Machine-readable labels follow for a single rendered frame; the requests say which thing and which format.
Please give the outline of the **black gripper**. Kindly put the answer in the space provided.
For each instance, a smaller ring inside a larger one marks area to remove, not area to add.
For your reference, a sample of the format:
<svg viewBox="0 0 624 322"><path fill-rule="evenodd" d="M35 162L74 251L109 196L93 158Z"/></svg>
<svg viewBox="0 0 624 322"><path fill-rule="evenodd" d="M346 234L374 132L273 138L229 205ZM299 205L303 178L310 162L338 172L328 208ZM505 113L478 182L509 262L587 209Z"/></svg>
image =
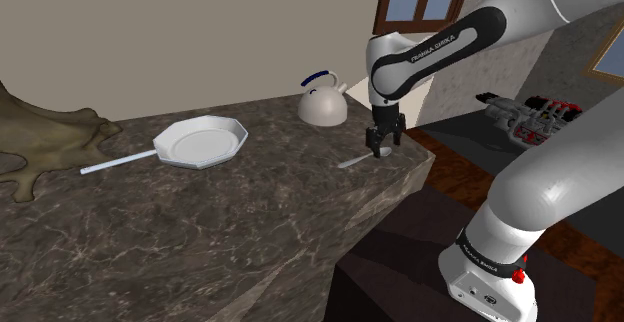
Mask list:
<svg viewBox="0 0 624 322"><path fill-rule="evenodd" d="M384 134L393 134L393 143L401 145L401 137L406 130L406 118L399 111L399 105L372 106L372 116L374 127L366 129L366 146L373 153L375 158L381 157L381 142Z"/></svg>

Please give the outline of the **silver spoon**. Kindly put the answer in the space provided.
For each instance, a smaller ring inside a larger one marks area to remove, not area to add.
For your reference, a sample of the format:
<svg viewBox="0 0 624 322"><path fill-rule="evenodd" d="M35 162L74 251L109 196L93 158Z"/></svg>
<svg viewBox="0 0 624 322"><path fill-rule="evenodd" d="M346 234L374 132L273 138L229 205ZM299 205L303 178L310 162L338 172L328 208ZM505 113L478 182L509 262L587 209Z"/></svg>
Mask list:
<svg viewBox="0 0 624 322"><path fill-rule="evenodd" d="M391 147L381 147L379 149L378 156L379 157L386 157L386 156L389 156L391 153L392 153L392 148ZM354 164L356 164L356 163L358 163L358 162L360 162L360 161L362 161L362 160L364 160L364 159L366 159L368 157L372 157L372 156L376 156L376 154L374 152L369 152L366 155L363 155L363 156L360 156L360 157L356 157L356 158L350 159L348 161L342 162L342 163L338 164L337 167L339 169L344 169L344 168L350 167L350 166L352 166L352 165L354 165Z"/></svg>

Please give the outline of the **dark table with engine model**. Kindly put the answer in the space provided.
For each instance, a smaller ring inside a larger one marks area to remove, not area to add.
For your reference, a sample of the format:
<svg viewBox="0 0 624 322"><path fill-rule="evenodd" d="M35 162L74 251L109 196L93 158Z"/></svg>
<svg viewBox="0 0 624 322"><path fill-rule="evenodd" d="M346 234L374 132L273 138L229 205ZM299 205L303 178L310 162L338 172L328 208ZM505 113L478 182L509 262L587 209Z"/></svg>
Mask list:
<svg viewBox="0 0 624 322"><path fill-rule="evenodd" d="M570 217L624 258L624 117L531 96L478 95L486 108L423 131L494 175L492 206L507 224L545 230Z"/></svg>

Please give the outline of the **dark robot stand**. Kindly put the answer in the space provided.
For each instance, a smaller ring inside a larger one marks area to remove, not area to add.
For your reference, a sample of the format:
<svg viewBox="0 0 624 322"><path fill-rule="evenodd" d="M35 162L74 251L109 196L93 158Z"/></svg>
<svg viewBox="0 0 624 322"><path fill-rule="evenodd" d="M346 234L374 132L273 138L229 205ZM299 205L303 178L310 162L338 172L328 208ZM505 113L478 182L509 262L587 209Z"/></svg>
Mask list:
<svg viewBox="0 0 624 322"><path fill-rule="evenodd" d="M473 210L431 186L408 196L335 267L323 322L488 322L452 299L438 256ZM537 322L592 322L595 282L532 248Z"/></svg>

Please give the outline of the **white octagonal frying pan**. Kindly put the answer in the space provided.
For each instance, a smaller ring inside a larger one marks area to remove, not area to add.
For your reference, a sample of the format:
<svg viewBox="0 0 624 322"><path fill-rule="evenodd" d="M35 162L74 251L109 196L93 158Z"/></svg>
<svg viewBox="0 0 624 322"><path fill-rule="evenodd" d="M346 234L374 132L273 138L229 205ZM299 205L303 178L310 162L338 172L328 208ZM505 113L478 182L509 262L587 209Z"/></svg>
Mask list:
<svg viewBox="0 0 624 322"><path fill-rule="evenodd" d="M232 159L244 145L249 133L234 118L204 115L175 122L153 139L148 151L88 166L81 175L128 162L157 156L167 165L202 170Z"/></svg>

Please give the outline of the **gold framed window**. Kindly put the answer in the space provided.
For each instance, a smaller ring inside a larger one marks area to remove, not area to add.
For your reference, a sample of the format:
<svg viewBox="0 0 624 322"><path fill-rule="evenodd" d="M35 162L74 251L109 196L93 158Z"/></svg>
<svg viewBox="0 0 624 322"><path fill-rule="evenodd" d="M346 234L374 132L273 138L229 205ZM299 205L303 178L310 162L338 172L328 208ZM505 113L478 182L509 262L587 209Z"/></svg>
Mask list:
<svg viewBox="0 0 624 322"><path fill-rule="evenodd" d="M583 74L624 86L624 26L614 28L590 58Z"/></svg>

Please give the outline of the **olive brown lumpy shape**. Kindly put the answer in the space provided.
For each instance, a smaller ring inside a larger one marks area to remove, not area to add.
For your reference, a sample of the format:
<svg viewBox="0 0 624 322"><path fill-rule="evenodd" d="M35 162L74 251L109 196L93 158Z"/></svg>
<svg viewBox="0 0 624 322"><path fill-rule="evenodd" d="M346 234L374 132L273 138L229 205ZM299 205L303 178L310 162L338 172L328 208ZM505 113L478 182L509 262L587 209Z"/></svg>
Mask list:
<svg viewBox="0 0 624 322"><path fill-rule="evenodd" d="M109 161L99 144L121 131L91 108L44 109L10 94L0 82L0 153L25 160L22 168L0 174L0 183L17 183L13 200L30 202L41 174Z"/></svg>

